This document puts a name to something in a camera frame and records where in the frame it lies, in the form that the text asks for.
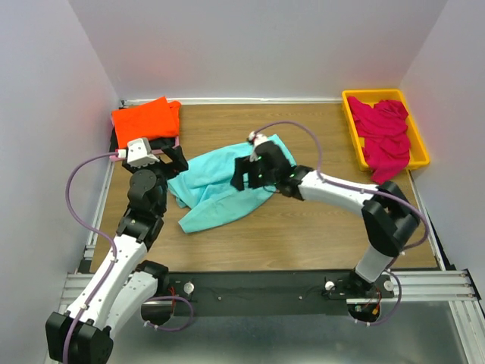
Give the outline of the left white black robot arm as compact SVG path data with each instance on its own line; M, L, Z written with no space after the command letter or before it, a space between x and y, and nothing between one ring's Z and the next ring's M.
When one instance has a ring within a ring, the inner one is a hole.
M45 323L48 355L59 363L106 363L114 339L142 304L166 302L172 315L178 302L164 265L145 256L164 225L167 182L188 163L180 146L166 148L166 163L143 140L119 149L123 166L132 174L128 206L110 249L79 296L63 313L53 312Z

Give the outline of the teal t shirt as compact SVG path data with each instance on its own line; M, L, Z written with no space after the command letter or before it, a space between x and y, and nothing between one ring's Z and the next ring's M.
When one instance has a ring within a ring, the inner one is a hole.
M230 184L235 159L252 151L248 143L225 146L188 161L189 169L168 181L168 190L180 208L189 211L178 221L186 234L205 231L246 217L263 205L276 188L248 188L244 178L243 191Z

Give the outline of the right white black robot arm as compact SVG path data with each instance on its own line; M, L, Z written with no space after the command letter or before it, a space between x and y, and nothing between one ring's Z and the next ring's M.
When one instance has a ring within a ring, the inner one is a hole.
M252 145L250 155L236 158L231 185L238 191L273 187L289 198L324 202L361 216L370 246L348 277L335 287L357 297L374 291L377 279L404 251L422 214L392 181L357 184L294 165L265 136L257 136Z

